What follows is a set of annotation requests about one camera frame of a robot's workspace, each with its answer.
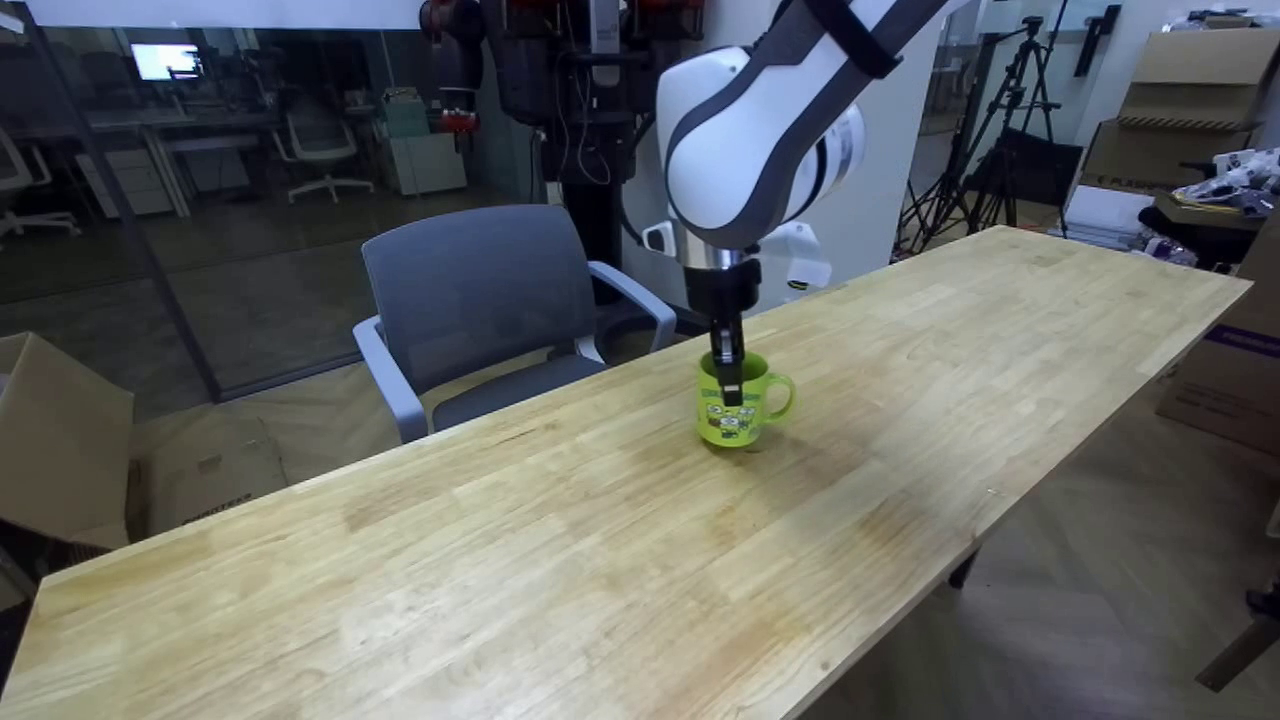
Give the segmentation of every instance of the chair backrest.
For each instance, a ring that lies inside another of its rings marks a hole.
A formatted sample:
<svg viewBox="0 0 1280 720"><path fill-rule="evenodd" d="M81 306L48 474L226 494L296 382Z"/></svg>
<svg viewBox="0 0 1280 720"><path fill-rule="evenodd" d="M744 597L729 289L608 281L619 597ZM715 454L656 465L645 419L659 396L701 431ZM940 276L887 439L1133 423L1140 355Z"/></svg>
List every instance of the chair backrest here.
<svg viewBox="0 0 1280 720"><path fill-rule="evenodd" d="M382 341L416 391L591 332L586 256L562 208L426 216L363 243Z"/></svg>
<svg viewBox="0 0 1280 720"><path fill-rule="evenodd" d="M288 142L296 159L342 159L356 155L353 126L319 108L319 102L301 102L282 115Z"/></svg>
<svg viewBox="0 0 1280 720"><path fill-rule="evenodd" d="M82 102L94 112L142 102L130 54L81 53L81 75L82 75Z"/></svg>
<svg viewBox="0 0 1280 720"><path fill-rule="evenodd" d="M12 137L0 126L0 192L33 186L33 166L23 152L12 142Z"/></svg>

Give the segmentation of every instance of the office chair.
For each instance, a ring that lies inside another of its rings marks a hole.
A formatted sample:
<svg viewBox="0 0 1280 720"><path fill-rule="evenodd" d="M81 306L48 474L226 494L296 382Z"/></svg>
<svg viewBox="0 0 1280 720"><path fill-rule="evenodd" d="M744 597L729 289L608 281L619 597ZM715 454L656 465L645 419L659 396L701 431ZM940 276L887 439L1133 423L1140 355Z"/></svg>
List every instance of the office chair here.
<svg viewBox="0 0 1280 720"><path fill-rule="evenodd" d="M33 146L29 155L12 142L12 137L0 126L0 192L23 192L23 186L45 186L52 184L52 170L45 164L45 152ZM81 236L81 224L70 210L36 210L36 216L14 216L3 208L0 216L0 236L23 236L29 228L61 228L67 236Z"/></svg>
<svg viewBox="0 0 1280 720"><path fill-rule="evenodd" d="M280 140L280 132L270 140L275 140L275 152L282 164L325 166L325 174L288 186L288 204L296 204L309 192L329 192L332 204L340 199L337 194L340 186L372 192L372 181L332 174L337 164L342 164L359 152L353 126L337 112L329 112L319 102L296 102L290 112L282 112L282 140Z"/></svg>
<svg viewBox="0 0 1280 720"><path fill-rule="evenodd" d="M603 370L591 276L651 316L646 350L669 342L675 311L632 276L582 256L562 208L504 204L426 216L363 248L376 316L353 328L386 399L400 439L416 439L504 403ZM420 399L455 379L452 399Z"/></svg>

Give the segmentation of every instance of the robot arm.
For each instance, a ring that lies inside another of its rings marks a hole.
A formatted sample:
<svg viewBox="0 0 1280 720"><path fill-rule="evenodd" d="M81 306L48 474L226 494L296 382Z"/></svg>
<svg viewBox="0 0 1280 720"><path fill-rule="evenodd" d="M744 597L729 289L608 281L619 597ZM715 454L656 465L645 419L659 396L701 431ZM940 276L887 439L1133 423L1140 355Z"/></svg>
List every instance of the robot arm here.
<svg viewBox="0 0 1280 720"><path fill-rule="evenodd" d="M689 303L713 332L729 408L738 408L744 306L755 243L831 186L856 155L850 100L948 0L785 0L751 49L665 73L656 126L679 219Z"/></svg>

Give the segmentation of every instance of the desk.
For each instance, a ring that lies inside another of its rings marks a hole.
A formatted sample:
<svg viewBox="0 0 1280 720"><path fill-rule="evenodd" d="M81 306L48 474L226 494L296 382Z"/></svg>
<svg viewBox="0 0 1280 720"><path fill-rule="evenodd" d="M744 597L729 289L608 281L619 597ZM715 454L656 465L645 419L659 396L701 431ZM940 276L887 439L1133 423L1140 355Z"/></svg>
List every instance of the desk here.
<svg viewBox="0 0 1280 720"><path fill-rule="evenodd" d="M447 132L376 137L376 146L380 174L386 174L386 186L394 186L400 194L469 186L464 155L452 146Z"/></svg>
<svg viewBox="0 0 1280 720"><path fill-rule="evenodd" d="M164 184L164 194L175 216L190 216L190 204L175 181L170 155L175 152L209 152L209 146L246 146L246 132L262 132L270 115L262 112L224 112L224 115L187 115L187 112L91 112L91 132L134 132L153 155L153 166ZM203 140L175 140L169 142L164 132L224 132Z"/></svg>
<svg viewBox="0 0 1280 720"><path fill-rule="evenodd" d="M948 243L751 316L755 452L675 342L45 581L0 713L790 717L1241 291Z"/></svg>

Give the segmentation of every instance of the wall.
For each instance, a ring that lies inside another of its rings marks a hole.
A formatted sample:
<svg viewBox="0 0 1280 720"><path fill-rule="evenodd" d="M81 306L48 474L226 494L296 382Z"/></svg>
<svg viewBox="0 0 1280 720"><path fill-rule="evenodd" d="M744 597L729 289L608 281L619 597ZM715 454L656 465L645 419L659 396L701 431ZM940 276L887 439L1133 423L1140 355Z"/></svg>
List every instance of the wall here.
<svg viewBox="0 0 1280 720"><path fill-rule="evenodd" d="M955 0L940 45L977 45L978 7L978 0Z"/></svg>
<svg viewBox="0 0 1280 720"><path fill-rule="evenodd" d="M775 2L713 2L708 7L708 49L749 45L755 39ZM922 88L936 54L945 15L936 15L909 49L905 62L859 97L859 112L869 120L869 146L850 174L831 186L803 219L825 239L831 260L831 276L865 276L883 269L896 239L896 216L909 186L909 166L914 152ZM624 204L632 224L656 224L665 216L665 186L656 166L651 137L638 146L638 170L624 186ZM645 256L638 248L624 250L629 270L635 270L646 289L665 291L669 301L683 301L683 281L673 260ZM762 291L761 306L785 303L790 291L785 289L785 260L762 256Z"/></svg>

